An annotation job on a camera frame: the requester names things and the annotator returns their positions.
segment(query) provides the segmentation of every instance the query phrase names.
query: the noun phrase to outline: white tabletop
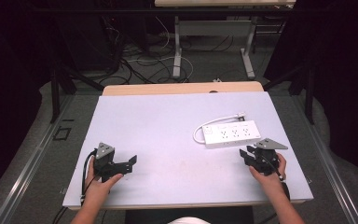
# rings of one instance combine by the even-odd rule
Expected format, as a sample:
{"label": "white tabletop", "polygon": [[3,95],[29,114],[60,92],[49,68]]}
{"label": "white tabletop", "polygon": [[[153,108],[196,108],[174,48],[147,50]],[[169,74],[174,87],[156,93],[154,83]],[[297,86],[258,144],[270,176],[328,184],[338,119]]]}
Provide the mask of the white tabletop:
{"label": "white tabletop", "polygon": [[244,7],[293,5],[296,0],[156,0],[157,7]]}
{"label": "white tabletop", "polygon": [[219,92],[101,96],[63,206],[79,208],[83,164],[100,142],[116,148],[114,162],[138,156],[133,172],[113,186],[105,208],[267,203],[240,156],[240,147],[207,149],[192,138],[202,123],[241,111],[255,121],[262,138],[289,147],[278,151],[287,159],[293,202],[313,199],[268,93]]}

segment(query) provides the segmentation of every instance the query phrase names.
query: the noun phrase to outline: white power strip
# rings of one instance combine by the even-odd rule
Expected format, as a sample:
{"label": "white power strip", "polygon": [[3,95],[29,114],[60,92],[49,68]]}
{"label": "white power strip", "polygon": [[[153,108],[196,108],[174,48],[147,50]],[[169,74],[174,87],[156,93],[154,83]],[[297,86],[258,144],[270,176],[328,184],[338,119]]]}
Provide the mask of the white power strip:
{"label": "white power strip", "polygon": [[261,135],[253,120],[202,126],[207,148],[251,145]]}

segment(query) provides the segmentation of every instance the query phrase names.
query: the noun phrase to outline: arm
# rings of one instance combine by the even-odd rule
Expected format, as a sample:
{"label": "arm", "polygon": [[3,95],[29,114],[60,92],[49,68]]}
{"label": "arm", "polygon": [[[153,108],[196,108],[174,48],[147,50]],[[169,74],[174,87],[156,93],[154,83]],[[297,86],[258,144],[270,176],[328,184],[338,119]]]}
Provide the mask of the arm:
{"label": "arm", "polygon": [[94,176],[94,157],[89,161],[89,170],[87,172],[86,186],[89,185],[86,191],[86,198],[83,206],[77,212],[72,224],[76,223],[94,223],[95,218],[100,211],[103,202],[106,199],[109,190],[118,182],[123,175],[114,175],[106,182],[99,182],[100,177]]}
{"label": "arm", "polygon": [[[281,154],[277,153],[277,155],[280,161],[278,170],[285,179],[284,169],[286,168],[286,160]],[[304,223],[301,216],[286,197],[281,181],[276,173],[264,176],[258,173],[252,166],[249,167],[249,170],[252,176],[261,184],[269,201],[272,203],[281,224]]]}

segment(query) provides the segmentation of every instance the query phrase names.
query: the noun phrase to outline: table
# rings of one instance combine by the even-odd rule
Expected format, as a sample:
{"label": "table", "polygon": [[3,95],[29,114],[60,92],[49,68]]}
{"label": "table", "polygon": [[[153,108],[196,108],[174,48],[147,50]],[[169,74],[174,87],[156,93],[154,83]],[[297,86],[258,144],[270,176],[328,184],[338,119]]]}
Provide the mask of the table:
{"label": "table", "polygon": [[[256,7],[293,5],[296,0],[156,0],[157,7]],[[257,17],[250,21],[180,21],[175,17],[175,58],[173,77],[180,76],[182,49],[181,35],[239,35],[247,36],[241,56],[249,79],[255,79],[255,72],[249,58],[249,52],[255,35]]]}
{"label": "table", "polygon": [[286,173],[291,178],[287,185],[292,201],[313,199],[269,94],[262,90],[258,82],[106,87],[62,205],[80,208],[83,164],[100,142],[116,148],[114,162],[138,156],[133,172],[112,188],[103,208],[267,203],[267,196],[240,156],[240,147],[207,149],[192,139],[194,129],[203,122],[241,111],[255,121],[263,138],[289,147],[280,152],[288,161]]}

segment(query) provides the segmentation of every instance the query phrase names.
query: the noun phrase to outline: desk leg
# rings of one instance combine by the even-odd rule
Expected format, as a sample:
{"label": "desk leg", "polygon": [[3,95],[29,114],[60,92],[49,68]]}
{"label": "desk leg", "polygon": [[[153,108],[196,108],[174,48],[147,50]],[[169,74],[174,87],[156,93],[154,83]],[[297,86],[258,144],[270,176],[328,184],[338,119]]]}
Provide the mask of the desk leg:
{"label": "desk leg", "polygon": [[179,30],[179,18],[175,17],[175,59],[173,61],[173,72],[172,77],[179,78],[180,77],[180,65],[181,65],[181,57],[182,50],[180,48],[180,30]]}
{"label": "desk leg", "polygon": [[252,17],[252,24],[249,27],[249,34],[246,40],[246,47],[245,49],[241,49],[241,55],[243,59],[243,64],[245,65],[246,76],[251,80],[255,79],[255,72],[253,70],[251,60],[249,58],[249,52],[252,48],[252,41],[255,35],[256,24],[257,24],[257,17]]}

